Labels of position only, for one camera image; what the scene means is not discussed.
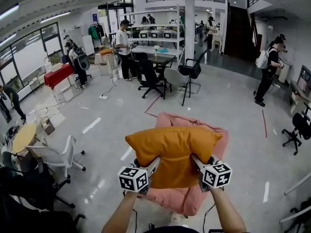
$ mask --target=white floor marking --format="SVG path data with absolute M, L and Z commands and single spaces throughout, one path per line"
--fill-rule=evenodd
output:
M 85 134 L 86 132 L 88 132 L 91 128 L 93 128 L 100 120 L 102 120 L 100 117 L 97 118 L 94 122 L 92 122 L 90 125 L 88 125 L 83 131 L 82 133 Z
M 128 150 L 125 152 L 125 154 L 122 155 L 121 160 L 124 161 L 125 158 L 130 154 L 130 152 L 131 152 L 132 150 L 133 150 L 132 147 L 129 146 L 129 147 L 128 147 Z
M 265 203 L 265 202 L 268 201 L 269 187 L 270 187 L 270 182 L 267 181 L 267 182 L 266 182 L 265 189 L 264 189 L 263 203 Z

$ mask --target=shoe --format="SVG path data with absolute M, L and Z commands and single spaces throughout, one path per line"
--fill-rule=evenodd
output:
M 259 101 L 257 101 L 257 100 L 255 100 L 255 103 L 258 104 L 258 105 L 260 105 L 261 107 L 266 106 L 263 102 L 259 102 Z

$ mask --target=forearm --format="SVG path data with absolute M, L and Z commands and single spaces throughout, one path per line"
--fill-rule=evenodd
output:
M 230 203 L 225 192 L 220 189 L 211 189 L 215 201 L 220 224 L 224 233 L 245 233 L 246 228 L 243 219 Z
M 136 193 L 128 193 L 105 224 L 102 233 L 126 233 L 136 200 Z

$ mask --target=white backpack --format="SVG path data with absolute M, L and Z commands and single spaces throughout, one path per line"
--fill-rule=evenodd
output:
M 260 69 L 265 69 L 268 66 L 268 57 L 272 51 L 276 51 L 275 48 L 271 48 L 270 51 L 262 50 L 260 56 L 256 59 L 256 66 Z

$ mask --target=black pants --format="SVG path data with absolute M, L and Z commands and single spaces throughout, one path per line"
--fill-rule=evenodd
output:
M 26 119 L 26 115 L 23 113 L 19 106 L 19 99 L 13 99 L 13 105 L 17 113 L 20 115 L 21 119 Z
M 7 117 L 7 118 L 10 118 L 10 117 L 11 117 L 10 111 L 9 111 L 8 108 L 6 107 L 5 103 L 3 102 L 3 99 L 0 99 L 0 107 L 1 107 L 1 109 L 5 112 L 6 117 Z
M 133 60 L 130 60 L 129 58 L 131 58 L 132 56 L 129 55 L 122 55 L 120 54 L 122 63 L 121 63 L 121 67 L 122 67 L 122 75 L 124 79 L 128 79 L 129 75 L 128 75 L 128 70 L 130 69 L 131 74 L 133 77 L 137 76 L 137 71 L 136 71 L 136 67 L 135 67 L 135 63 Z
M 262 102 L 263 96 L 269 90 L 273 80 L 273 75 L 269 75 L 267 69 L 262 70 L 262 78 L 255 97 L 256 101 Z
M 213 41 L 213 35 L 208 34 L 207 35 L 207 49 L 212 49 L 212 41 Z
M 81 85 L 84 85 L 87 82 L 86 72 L 80 67 L 78 59 L 74 60 L 74 68 L 78 74 Z

